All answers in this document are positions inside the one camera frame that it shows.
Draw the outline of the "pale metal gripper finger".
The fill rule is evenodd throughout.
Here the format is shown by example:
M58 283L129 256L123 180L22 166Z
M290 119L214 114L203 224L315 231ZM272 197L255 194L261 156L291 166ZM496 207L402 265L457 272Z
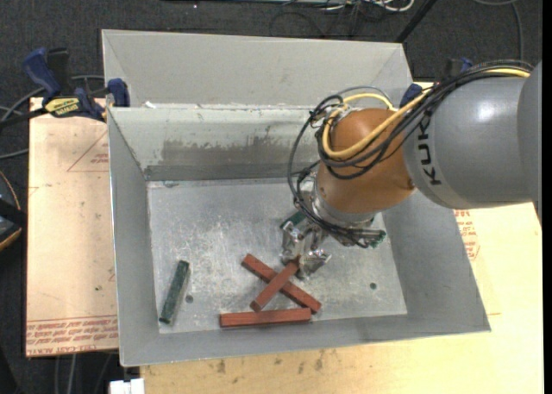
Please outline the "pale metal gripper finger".
M297 228L283 231L281 261L286 265L299 257L304 247L304 235Z
M298 259L298 277L300 279L308 278L322 266L326 265L331 258L332 255L322 248L305 252Z

